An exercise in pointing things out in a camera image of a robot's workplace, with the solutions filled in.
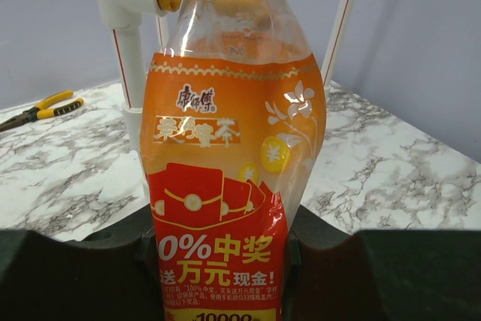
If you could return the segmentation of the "orange label tea bottle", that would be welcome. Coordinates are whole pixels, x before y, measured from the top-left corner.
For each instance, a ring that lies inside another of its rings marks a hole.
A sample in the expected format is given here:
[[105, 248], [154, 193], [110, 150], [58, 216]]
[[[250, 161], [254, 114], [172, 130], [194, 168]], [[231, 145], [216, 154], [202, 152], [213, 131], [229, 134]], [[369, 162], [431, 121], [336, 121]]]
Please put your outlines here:
[[147, 76], [141, 161], [167, 320], [279, 320], [324, 140], [322, 75], [287, 0], [183, 0]]

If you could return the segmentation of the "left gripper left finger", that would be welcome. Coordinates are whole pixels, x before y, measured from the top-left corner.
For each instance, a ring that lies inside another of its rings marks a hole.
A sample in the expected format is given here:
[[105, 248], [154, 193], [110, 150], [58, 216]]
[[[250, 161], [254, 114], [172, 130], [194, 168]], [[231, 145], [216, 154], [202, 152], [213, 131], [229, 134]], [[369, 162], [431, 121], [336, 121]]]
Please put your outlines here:
[[162, 320], [153, 220], [145, 206], [82, 241], [1, 231], [3, 320]]

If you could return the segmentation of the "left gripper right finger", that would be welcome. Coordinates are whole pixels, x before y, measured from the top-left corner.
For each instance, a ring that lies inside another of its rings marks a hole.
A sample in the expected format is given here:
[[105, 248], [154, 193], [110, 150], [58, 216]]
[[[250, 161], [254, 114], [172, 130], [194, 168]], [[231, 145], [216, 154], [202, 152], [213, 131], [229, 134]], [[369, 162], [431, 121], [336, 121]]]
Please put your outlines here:
[[478, 320], [480, 233], [348, 235], [300, 207], [286, 244], [284, 320]]

